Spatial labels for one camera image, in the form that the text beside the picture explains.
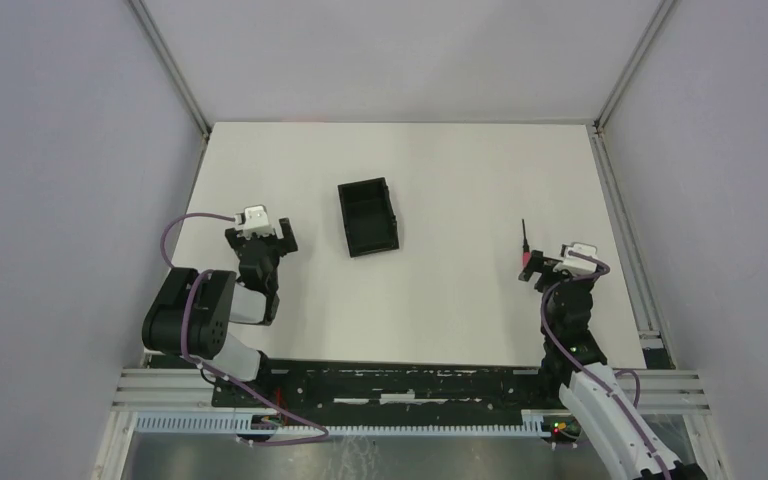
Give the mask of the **red handled screwdriver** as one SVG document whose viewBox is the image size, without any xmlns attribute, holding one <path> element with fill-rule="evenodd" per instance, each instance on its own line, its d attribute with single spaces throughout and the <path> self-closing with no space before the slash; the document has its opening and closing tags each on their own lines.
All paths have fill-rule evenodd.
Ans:
<svg viewBox="0 0 768 480">
<path fill-rule="evenodd" d="M 530 248 L 530 243 L 528 241 L 526 222 L 524 219 L 521 220 L 521 231 L 522 231 L 522 266 L 525 267 L 528 264 L 531 257 L 531 248 Z"/>
</svg>

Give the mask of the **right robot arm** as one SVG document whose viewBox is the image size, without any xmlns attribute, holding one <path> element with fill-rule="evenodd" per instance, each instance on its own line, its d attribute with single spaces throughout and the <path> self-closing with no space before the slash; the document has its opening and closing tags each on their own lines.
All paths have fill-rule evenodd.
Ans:
<svg viewBox="0 0 768 480">
<path fill-rule="evenodd" d="M 534 281 L 541 295 L 545 391 L 570 411 L 611 478 L 704 479 L 701 466 L 683 462 L 646 424 L 639 398 L 628 397 L 618 383 L 624 372 L 609 366 L 590 331 L 592 290 L 610 271 L 584 243 L 563 245 L 557 258 L 523 252 L 519 278 Z"/>
</svg>

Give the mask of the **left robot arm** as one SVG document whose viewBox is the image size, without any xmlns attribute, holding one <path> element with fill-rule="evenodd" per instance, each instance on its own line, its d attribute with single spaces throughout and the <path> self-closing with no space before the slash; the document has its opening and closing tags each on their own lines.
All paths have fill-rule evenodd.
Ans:
<svg viewBox="0 0 768 480">
<path fill-rule="evenodd" d="M 269 326 L 280 303 L 278 267 L 298 250 L 291 221 L 245 220 L 224 231 L 238 268 L 173 267 L 143 321 L 146 349 L 179 356 L 228 382 L 264 382 L 268 356 L 229 333 L 231 324 Z"/>
</svg>

